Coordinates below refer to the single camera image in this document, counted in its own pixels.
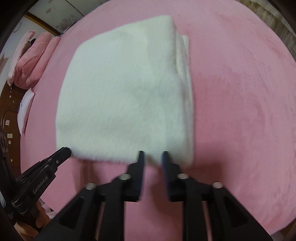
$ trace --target pink bed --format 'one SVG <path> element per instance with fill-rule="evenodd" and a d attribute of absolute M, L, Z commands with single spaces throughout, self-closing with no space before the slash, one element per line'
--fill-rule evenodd
<path fill-rule="evenodd" d="M 185 171 L 201 182 L 223 182 L 269 233 L 285 227 L 296 217 L 296 63 L 276 34 L 234 0 L 111 0 L 76 23 L 34 88 L 22 171 L 56 151 L 59 92 L 77 47 L 156 15 L 172 16 L 190 38 L 195 160 Z M 124 170 L 71 158 L 42 199 L 59 211 L 87 182 L 109 182 Z M 126 205 L 126 240 L 181 240 L 181 222 L 161 169 L 146 166 L 142 201 Z"/>

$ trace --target silver bolt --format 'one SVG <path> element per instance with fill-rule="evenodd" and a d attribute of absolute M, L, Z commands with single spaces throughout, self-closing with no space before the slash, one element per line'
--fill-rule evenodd
<path fill-rule="evenodd" d="M 119 176 L 120 180 L 129 180 L 130 178 L 131 178 L 131 175 L 126 174 L 126 173 Z"/>
<path fill-rule="evenodd" d="M 185 180 L 185 179 L 189 178 L 189 175 L 185 174 L 185 173 L 180 173 L 180 174 L 177 175 L 177 178 L 179 178 L 181 180 Z"/>
<path fill-rule="evenodd" d="M 96 187 L 96 184 L 94 184 L 94 183 L 88 183 L 86 185 L 86 189 L 88 189 L 88 190 L 93 190 L 93 189 L 95 189 L 95 187 Z"/>
<path fill-rule="evenodd" d="M 213 188 L 220 189 L 223 187 L 223 183 L 221 182 L 214 182 L 212 183 Z"/>

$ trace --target fluffy white fabric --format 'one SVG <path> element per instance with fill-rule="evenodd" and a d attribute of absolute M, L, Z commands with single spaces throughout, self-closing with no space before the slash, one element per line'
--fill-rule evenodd
<path fill-rule="evenodd" d="M 189 40 L 169 16 L 97 35 L 76 50 L 61 88 L 57 149 L 132 163 L 143 150 L 160 163 L 193 161 Z"/>

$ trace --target wall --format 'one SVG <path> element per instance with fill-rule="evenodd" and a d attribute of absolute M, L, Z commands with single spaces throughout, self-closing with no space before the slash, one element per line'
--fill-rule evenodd
<path fill-rule="evenodd" d="M 108 0 L 39 0 L 29 13 L 62 33 Z"/>
<path fill-rule="evenodd" d="M 12 34 L 10 35 L 8 41 L 6 42 L 0 54 L 0 59 L 4 54 L 4 60 L 0 64 L 0 92 L 2 91 L 3 86 L 7 80 L 11 58 L 15 52 L 15 49 L 17 48 L 17 45 L 19 44 L 25 32 L 30 30 L 37 30 L 34 37 L 39 36 L 42 32 L 45 31 L 44 28 L 32 22 L 31 20 L 25 17 L 22 18 L 16 26 L 16 28 L 14 29 L 14 31 L 12 32 Z"/>

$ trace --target wooden bed frame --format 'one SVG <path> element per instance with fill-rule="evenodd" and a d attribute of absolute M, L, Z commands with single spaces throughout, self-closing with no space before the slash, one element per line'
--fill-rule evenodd
<path fill-rule="evenodd" d="M 9 87 L 6 82 L 0 96 L 1 127 L 6 134 L 10 165 L 15 177 L 21 174 L 20 131 L 17 124 L 17 113 L 25 93 L 26 90 L 20 89 L 14 84 Z"/>

